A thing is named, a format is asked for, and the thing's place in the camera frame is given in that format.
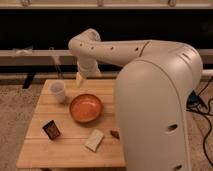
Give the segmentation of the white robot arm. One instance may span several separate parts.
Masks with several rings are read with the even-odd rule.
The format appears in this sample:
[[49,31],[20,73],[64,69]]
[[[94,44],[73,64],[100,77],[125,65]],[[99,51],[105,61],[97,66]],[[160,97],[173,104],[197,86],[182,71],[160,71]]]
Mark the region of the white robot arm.
[[198,51],[172,41],[104,42],[93,29],[68,47],[86,75],[90,61],[122,68],[114,106],[127,171],[191,171],[186,103],[202,75]]

